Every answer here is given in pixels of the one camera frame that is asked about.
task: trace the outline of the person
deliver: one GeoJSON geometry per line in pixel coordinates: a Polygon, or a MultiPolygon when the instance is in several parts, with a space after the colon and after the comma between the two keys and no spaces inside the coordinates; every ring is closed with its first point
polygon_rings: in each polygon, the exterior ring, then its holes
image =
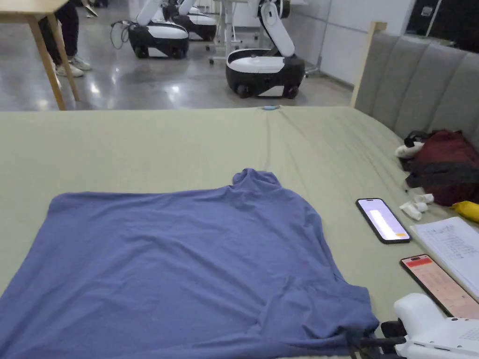
{"type": "MultiPolygon", "coordinates": [[[[77,9],[72,0],[63,5],[55,12],[55,17],[61,22],[61,29],[63,33],[63,42],[65,43],[65,51],[68,56],[71,72],[73,77],[80,77],[84,75],[84,71],[91,70],[88,62],[77,55],[78,50],[78,30],[80,21],[78,19],[77,9]]],[[[58,76],[66,76],[67,72],[63,66],[63,62],[58,52],[57,43],[53,37],[52,30],[48,24],[48,19],[43,18],[38,22],[42,32],[43,40],[46,49],[50,54],[54,64],[55,72],[58,76]]]]}

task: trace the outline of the maroon bag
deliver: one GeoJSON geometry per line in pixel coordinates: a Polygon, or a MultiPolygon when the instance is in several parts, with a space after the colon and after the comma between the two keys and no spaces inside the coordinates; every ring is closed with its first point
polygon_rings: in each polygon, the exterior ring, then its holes
{"type": "Polygon", "coordinates": [[[407,184],[423,187],[434,195],[437,204],[478,202],[479,155],[461,132],[433,133],[414,158],[410,171],[407,184]]]}

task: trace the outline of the smartphone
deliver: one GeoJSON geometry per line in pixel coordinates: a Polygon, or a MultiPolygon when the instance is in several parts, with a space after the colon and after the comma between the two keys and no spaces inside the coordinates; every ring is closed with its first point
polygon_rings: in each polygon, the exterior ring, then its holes
{"type": "Polygon", "coordinates": [[[382,199],[362,198],[356,201],[356,206],[381,242],[393,244],[411,241],[408,231],[382,199]]]}
{"type": "Polygon", "coordinates": [[[400,264],[446,315],[479,319],[479,303],[428,255],[404,258],[400,264]]]}

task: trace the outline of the black pants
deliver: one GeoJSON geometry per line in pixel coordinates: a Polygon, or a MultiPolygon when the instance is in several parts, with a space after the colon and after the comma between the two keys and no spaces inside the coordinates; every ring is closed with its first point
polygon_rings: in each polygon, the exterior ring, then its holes
{"type": "MultiPolygon", "coordinates": [[[[75,4],[72,1],[67,2],[55,12],[55,17],[61,22],[63,42],[65,43],[67,55],[75,56],[77,54],[78,27],[80,23],[75,4]]],[[[52,30],[48,24],[48,19],[43,18],[38,24],[40,25],[40,30],[48,53],[52,57],[55,65],[60,65],[62,63],[60,53],[58,52],[57,43],[55,42],[52,30]]]]}

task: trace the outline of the gray upholstered headboard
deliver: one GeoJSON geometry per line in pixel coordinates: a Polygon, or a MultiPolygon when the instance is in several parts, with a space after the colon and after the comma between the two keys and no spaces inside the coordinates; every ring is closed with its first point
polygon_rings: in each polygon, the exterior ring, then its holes
{"type": "Polygon", "coordinates": [[[400,137],[462,130],[479,149],[479,55],[409,36],[371,36],[352,105],[400,137]]]}

